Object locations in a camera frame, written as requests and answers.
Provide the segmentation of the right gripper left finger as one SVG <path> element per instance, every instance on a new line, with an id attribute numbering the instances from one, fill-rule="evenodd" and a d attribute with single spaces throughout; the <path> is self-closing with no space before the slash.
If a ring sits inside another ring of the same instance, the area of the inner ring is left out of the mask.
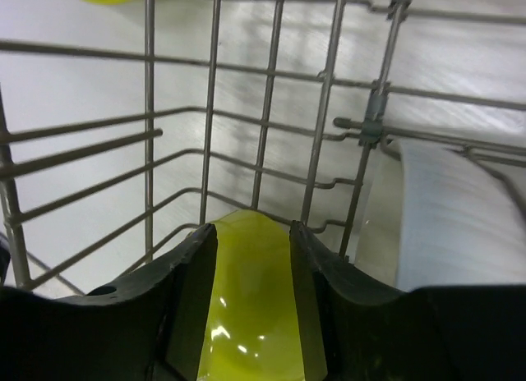
<path id="1" fill-rule="evenodd" d="M 2 379 L 196 379 L 217 249 L 206 224 L 84 296 L 52 300 L 3 287 Z"/>

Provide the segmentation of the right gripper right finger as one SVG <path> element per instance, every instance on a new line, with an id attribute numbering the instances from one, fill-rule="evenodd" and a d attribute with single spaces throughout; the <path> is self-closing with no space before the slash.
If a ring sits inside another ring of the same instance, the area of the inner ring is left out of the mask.
<path id="1" fill-rule="evenodd" d="M 404 292 L 343 261 L 300 222 L 289 240 L 306 379 L 524 379 L 524 286 Z"/>

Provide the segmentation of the white bowl stack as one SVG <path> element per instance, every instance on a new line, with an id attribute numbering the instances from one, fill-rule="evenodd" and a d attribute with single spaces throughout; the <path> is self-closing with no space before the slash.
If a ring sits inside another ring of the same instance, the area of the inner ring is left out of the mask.
<path id="1" fill-rule="evenodd" d="M 438 145 L 396 140 L 372 180 L 355 266 L 402 291 L 525 281 L 525 212 L 506 183 Z"/>

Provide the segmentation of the grey wire dish rack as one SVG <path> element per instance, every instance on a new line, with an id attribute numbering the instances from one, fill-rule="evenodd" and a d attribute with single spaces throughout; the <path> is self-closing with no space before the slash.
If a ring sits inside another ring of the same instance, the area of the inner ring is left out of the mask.
<path id="1" fill-rule="evenodd" d="M 427 136 L 525 183 L 525 0 L 1 0 L 15 282 L 84 293 L 235 209 L 355 251 L 380 159 Z"/>

